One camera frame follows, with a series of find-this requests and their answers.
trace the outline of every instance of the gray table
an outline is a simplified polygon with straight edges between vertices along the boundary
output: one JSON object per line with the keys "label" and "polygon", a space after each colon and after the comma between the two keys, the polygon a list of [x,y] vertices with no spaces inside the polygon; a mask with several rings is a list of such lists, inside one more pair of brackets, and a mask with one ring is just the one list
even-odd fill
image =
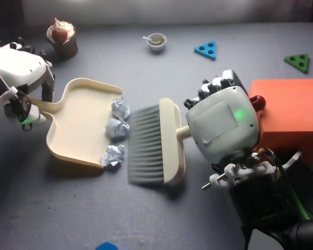
{"label": "gray table", "polygon": [[[132,110],[169,97],[186,124],[183,100],[225,68],[247,89],[254,79],[313,78],[313,23],[78,27],[79,53],[66,61],[56,58],[45,30],[0,29],[0,36],[22,34],[37,51],[47,51],[56,74],[54,101],[69,80],[86,77],[122,88]],[[155,32],[167,36],[167,48],[157,55],[141,38]],[[216,61],[193,52],[212,40]],[[307,75],[283,62],[300,53],[310,55]],[[40,97],[40,90],[31,96]],[[185,184],[154,190],[128,184],[125,161],[102,173],[56,159],[45,142],[49,126],[23,132],[0,108],[0,249],[94,249],[104,241],[121,250],[243,249],[227,190],[201,190],[213,171],[192,140],[185,142]],[[313,182],[302,180],[313,207]]]}

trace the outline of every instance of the small bowl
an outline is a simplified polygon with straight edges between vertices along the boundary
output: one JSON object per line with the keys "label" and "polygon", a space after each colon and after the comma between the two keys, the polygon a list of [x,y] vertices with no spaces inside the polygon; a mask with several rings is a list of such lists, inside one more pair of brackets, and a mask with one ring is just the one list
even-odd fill
{"label": "small bowl", "polygon": [[167,42],[167,38],[166,38],[165,35],[160,34],[160,33],[150,34],[150,35],[148,36],[148,38],[153,38],[153,37],[155,37],[155,36],[159,36],[159,37],[164,38],[164,39],[165,39],[164,43],[161,44],[161,45],[156,45],[156,46],[155,46],[155,45],[150,44],[148,40],[147,40],[146,42],[147,42],[148,46],[150,46],[150,49],[151,49],[151,50],[153,50],[153,51],[159,51],[159,50],[161,50],[161,49],[164,48],[164,46],[165,46],[165,44],[166,44],[166,42]]}

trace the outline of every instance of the orange box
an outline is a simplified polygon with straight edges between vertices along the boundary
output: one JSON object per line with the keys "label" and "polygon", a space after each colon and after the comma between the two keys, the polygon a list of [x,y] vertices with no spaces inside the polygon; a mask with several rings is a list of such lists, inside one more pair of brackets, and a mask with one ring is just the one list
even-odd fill
{"label": "orange box", "polygon": [[257,148],[274,152],[301,151],[313,161],[313,79],[255,80],[249,97],[261,95],[266,108],[257,113],[261,140]]}

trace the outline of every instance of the beige dustpan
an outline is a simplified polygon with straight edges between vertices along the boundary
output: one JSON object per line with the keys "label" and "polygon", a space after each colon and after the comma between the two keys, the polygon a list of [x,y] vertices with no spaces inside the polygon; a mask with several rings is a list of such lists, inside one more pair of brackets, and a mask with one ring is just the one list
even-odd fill
{"label": "beige dustpan", "polygon": [[100,158],[110,144],[105,125],[112,116],[111,102],[121,97],[116,86],[77,78],[66,85],[59,102],[31,101],[53,120],[46,143],[55,157],[102,168]]}

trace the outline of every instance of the crumpled paper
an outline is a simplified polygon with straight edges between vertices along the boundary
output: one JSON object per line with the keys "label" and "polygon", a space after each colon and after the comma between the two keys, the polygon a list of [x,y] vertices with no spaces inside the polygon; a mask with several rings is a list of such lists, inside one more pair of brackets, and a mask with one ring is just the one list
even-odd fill
{"label": "crumpled paper", "polygon": [[103,167],[111,164],[112,166],[115,166],[117,163],[121,163],[124,158],[124,146],[118,145],[113,146],[110,145],[106,147],[106,154],[102,155],[101,157],[101,165]]}
{"label": "crumpled paper", "polygon": [[115,118],[110,118],[106,123],[106,132],[110,138],[119,138],[125,136],[129,131],[130,126],[123,120],[117,120]]}
{"label": "crumpled paper", "polygon": [[114,116],[118,119],[125,120],[130,115],[130,107],[129,105],[123,100],[114,100],[111,102],[111,109],[113,111]]}

